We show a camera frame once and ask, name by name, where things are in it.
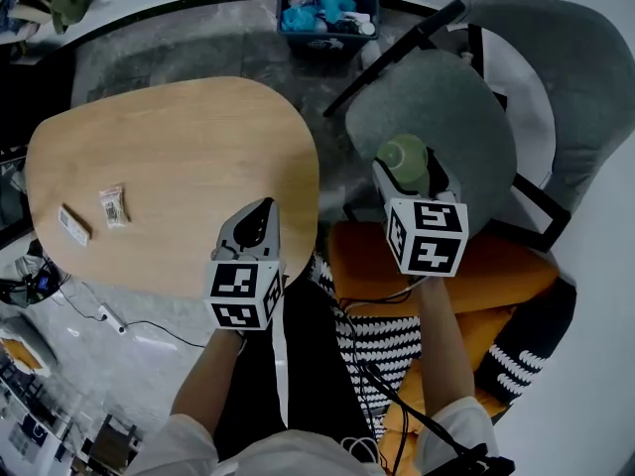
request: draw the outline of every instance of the white cable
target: white cable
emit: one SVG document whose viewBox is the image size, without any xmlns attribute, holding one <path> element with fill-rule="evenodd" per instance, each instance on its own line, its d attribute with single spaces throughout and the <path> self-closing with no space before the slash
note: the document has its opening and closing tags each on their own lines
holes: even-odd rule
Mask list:
<svg viewBox="0 0 635 476">
<path fill-rule="evenodd" d="M 344 444 L 346 443 L 346 441 L 352 441 L 353 443 L 346 447 L 344 446 Z M 375 446 L 375 450 L 376 452 L 373 453 L 372 450 L 368 447 L 368 444 L 366 444 L 364 441 L 367 440 L 369 441 L 373 446 Z M 377 464 L 379 463 L 379 446 L 377 445 L 377 441 L 375 439 L 373 439 L 372 437 L 359 437 L 358 439 L 355 437 L 345 437 L 344 439 L 341 440 L 341 442 L 339 443 L 341 445 L 342 448 L 344 448 L 346 451 L 348 451 L 351 455 L 353 454 L 353 449 L 355 448 L 355 446 L 357 444 L 360 444 L 361 446 L 364 447 L 364 449 L 366 451 L 368 451 L 368 454 L 370 455 L 370 457 L 373 459 L 373 461 Z"/>
<path fill-rule="evenodd" d="M 414 289 L 416 286 L 418 286 L 421 282 L 429 279 L 429 276 L 425 276 L 425 277 L 420 277 L 418 279 L 416 279 L 413 283 L 411 283 L 409 286 L 407 286 L 405 289 L 399 291 L 398 293 L 394 293 L 393 295 L 390 295 L 389 297 L 381 297 L 375 301 L 386 301 L 388 299 L 392 299 L 392 298 L 398 298 L 401 295 L 404 295 L 405 293 L 407 293 L 408 291 Z M 362 305 L 368 305 L 370 303 L 374 303 L 375 301 L 358 301 L 357 303 L 352 303 L 350 305 L 347 305 L 344 308 L 344 312 L 348 312 L 351 308 L 353 308 L 354 306 L 362 306 Z"/>
</svg>

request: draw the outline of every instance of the wooden table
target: wooden table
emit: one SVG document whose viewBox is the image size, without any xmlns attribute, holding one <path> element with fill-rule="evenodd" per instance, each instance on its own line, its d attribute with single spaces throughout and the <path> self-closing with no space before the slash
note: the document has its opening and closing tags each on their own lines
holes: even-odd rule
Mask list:
<svg viewBox="0 0 635 476">
<path fill-rule="evenodd" d="M 146 88 L 43 122 L 27 155 L 34 227 L 73 275 L 131 290 L 200 298 L 220 226 L 271 196 L 280 206 L 288 283 L 310 259 L 318 224 L 311 132 L 274 90 L 240 77 Z M 123 184 L 131 223 L 108 229 L 99 192 Z M 87 247 L 58 222 L 66 205 Z"/>
</svg>

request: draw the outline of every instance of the black chair leg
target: black chair leg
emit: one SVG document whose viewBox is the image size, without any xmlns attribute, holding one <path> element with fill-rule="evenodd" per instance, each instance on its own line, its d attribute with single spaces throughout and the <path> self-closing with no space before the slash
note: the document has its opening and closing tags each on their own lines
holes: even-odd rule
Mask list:
<svg viewBox="0 0 635 476">
<path fill-rule="evenodd" d="M 397 41 L 386 53 L 384 53 L 375 63 L 364 70 L 341 94 L 326 108 L 323 116 L 331 116 L 335 110 L 346 100 L 354 95 L 366 84 L 372 83 L 379 73 L 391 62 L 397 63 L 405 55 L 413 50 L 415 46 L 427 49 L 433 46 L 430 36 L 441 27 L 447 25 L 462 12 L 465 6 L 460 0 L 454 0 L 442 9 L 438 10 L 430 18 L 425 19 L 416 27 L 409 30 L 404 37 Z"/>
</svg>

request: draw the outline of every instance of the person's arm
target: person's arm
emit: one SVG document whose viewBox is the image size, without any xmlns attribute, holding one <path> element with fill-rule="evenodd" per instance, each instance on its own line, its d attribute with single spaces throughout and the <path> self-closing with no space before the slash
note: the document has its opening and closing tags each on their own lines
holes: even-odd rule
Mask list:
<svg viewBox="0 0 635 476">
<path fill-rule="evenodd" d="M 424 402 L 426 414 L 433 417 L 473 396 L 474 376 L 443 279 L 425 279 L 413 293 L 419 300 Z"/>
<path fill-rule="evenodd" d="M 187 415 L 214 435 L 231 384 L 242 339 L 232 330 L 217 329 L 184 380 L 172 415 Z"/>
</svg>

